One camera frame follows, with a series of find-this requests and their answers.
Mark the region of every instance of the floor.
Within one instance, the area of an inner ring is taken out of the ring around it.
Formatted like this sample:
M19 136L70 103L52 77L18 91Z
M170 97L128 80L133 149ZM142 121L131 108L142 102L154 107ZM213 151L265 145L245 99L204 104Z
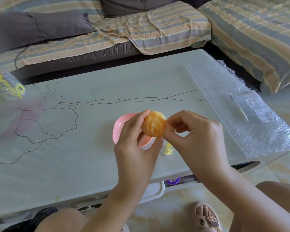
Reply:
M290 85L277 94L261 95L266 103L290 125ZM263 181L290 183L290 152L245 178L256 185ZM190 232L189 204L202 200L218 213L228 231L233 213L202 184L165 193L161 198L139 205L128 219L131 232Z

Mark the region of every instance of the white pen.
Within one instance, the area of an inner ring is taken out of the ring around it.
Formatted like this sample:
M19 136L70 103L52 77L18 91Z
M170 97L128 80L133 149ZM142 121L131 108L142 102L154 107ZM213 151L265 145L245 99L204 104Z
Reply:
M237 101L236 101L235 98L233 97L232 93L230 93L230 98L231 98L231 100L236 104L236 106L238 107L238 110L240 111L241 116L244 118L245 121L248 122L248 117L246 116L245 112L244 112L243 109L240 107L240 105L237 103Z

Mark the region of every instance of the person's right hand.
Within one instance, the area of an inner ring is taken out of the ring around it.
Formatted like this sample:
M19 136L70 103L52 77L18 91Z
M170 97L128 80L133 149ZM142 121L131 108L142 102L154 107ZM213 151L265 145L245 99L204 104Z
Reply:
M190 133L185 137L175 133L186 131ZM221 176L230 169L222 125L218 121L184 110L166 120L163 137L201 181Z

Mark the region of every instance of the beige slipper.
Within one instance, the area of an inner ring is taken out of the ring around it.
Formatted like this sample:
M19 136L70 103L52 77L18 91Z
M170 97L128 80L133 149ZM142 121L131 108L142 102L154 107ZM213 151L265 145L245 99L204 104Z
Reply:
M124 227L122 228L121 232L130 232L127 224L124 225Z
M207 203L194 202L190 207L190 215L194 231L222 232L222 225L218 214Z

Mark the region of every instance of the forearm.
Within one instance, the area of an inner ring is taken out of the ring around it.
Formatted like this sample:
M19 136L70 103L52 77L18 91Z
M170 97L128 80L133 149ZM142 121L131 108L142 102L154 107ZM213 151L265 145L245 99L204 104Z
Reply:
M235 169L203 184L249 231L290 231L290 213L250 184Z
M139 199L130 195L123 195L115 187L81 232L121 231L138 203Z

